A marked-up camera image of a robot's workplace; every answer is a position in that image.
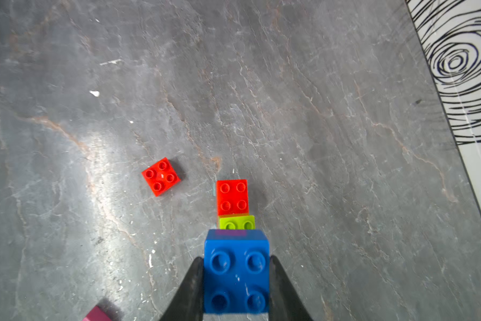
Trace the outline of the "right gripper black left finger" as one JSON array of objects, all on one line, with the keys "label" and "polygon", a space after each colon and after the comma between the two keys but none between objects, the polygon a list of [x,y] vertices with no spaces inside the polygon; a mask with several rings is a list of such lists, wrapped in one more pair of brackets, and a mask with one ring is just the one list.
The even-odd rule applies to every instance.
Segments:
[{"label": "right gripper black left finger", "polygon": [[204,259],[193,260],[172,301],[162,314],[163,320],[202,321],[204,315]]}]

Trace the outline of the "long red lego brick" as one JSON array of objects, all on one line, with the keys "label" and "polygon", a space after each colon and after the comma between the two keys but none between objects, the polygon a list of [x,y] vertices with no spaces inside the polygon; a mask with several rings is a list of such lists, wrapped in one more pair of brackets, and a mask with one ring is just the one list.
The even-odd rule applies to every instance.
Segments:
[{"label": "long red lego brick", "polygon": [[219,217],[225,215],[247,215],[249,213],[247,180],[217,181],[216,204]]}]

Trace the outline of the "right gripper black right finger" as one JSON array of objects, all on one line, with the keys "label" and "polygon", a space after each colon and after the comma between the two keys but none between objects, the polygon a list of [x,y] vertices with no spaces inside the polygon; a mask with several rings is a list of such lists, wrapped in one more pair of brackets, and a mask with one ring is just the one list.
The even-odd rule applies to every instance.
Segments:
[{"label": "right gripper black right finger", "polygon": [[312,320],[275,255],[271,256],[269,286],[269,320]]}]

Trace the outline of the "small red lego brick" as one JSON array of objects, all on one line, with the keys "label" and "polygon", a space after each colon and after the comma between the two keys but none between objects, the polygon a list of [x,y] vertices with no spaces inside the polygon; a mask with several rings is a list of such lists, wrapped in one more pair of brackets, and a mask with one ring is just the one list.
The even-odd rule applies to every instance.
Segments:
[{"label": "small red lego brick", "polygon": [[167,158],[142,172],[142,176],[156,197],[180,182],[180,178]]}]

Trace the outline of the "pink lego brick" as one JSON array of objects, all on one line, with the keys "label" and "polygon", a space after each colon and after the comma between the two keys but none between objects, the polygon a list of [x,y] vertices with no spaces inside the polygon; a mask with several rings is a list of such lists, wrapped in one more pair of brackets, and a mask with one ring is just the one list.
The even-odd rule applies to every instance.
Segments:
[{"label": "pink lego brick", "polygon": [[94,306],[84,317],[83,321],[111,321],[111,318],[100,307]]}]

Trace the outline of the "blue lego brick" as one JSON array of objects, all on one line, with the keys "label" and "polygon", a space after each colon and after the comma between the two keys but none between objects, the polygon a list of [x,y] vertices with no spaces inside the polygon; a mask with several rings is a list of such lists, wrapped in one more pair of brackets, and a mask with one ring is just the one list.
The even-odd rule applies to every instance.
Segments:
[{"label": "blue lego brick", "polygon": [[204,312],[267,313],[269,266],[262,231],[210,230],[204,242]]}]

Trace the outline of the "small green lego brick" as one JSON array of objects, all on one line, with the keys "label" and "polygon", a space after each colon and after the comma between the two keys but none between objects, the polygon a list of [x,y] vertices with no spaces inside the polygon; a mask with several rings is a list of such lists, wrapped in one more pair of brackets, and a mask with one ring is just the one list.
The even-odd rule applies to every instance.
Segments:
[{"label": "small green lego brick", "polygon": [[220,230],[255,230],[256,223],[253,215],[223,215],[217,220]]}]

